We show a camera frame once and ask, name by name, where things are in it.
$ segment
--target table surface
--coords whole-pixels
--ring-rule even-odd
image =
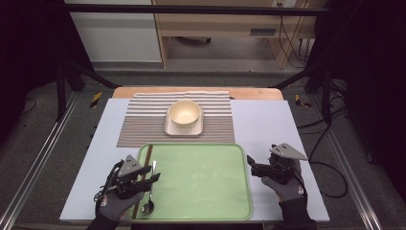
[[[112,166],[129,154],[138,156],[138,148],[116,148],[129,98],[134,93],[181,92],[191,90],[229,91],[236,144],[257,163],[268,164],[272,144],[288,143],[305,152],[296,129],[289,105],[278,89],[227,87],[120,87],[109,100],[101,116],[89,151],[83,160],[60,219],[71,222],[89,222],[94,218],[93,195],[104,184]],[[302,176],[309,198],[307,210],[317,221],[329,221],[326,206],[308,162],[301,161]],[[253,204],[251,217],[245,221],[266,222],[282,219],[278,197],[264,186],[258,177],[249,176]]]

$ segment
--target white table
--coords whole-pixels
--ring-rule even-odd
[[[60,215],[61,220],[90,222],[95,217],[93,197],[105,183],[113,165],[129,154],[134,158],[138,157],[137,148],[116,148],[127,105],[128,99],[108,101]],[[296,150],[305,152],[286,101],[231,100],[231,106],[236,143],[257,163],[269,164],[267,158],[272,144],[288,143]],[[301,161],[301,166],[308,192],[307,210],[310,217],[317,221],[329,221],[309,164]],[[275,192],[264,186],[258,177],[249,175],[248,180],[253,203],[253,213],[248,221],[281,220],[282,212]]]

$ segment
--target light green tray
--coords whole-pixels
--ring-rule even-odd
[[[148,145],[138,160],[145,164]],[[227,221],[251,216],[245,153],[236,144],[153,144],[149,165],[157,161],[161,173],[153,185],[153,213],[141,215],[148,193],[140,202],[137,217],[143,221]]]

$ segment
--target white bowl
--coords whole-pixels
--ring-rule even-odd
[[[169,118],[179,127],[193,127],[199,119],[201,107],[191,100],[180,100],[169,107]]]

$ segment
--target gloved hand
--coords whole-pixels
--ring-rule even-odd
[[[144,193],[138,193],[128,199],[120,199],[115,190],[108,191],[101,199],[99,212],[105,217],[118,221],[122,218],[124,212],[132,205],[140,202],[144,197]]]
[[[301,178],[299,174],[302,172],[301,163],[299,160],[295,160],[295,174],[298,178]],[[303,197],[303,188],[296,178],[290,179],[286,184],[282,185],[268,176],[264,176],[262,184],[273,189],[280,198],[280,202],[287,201],[295,198]]]

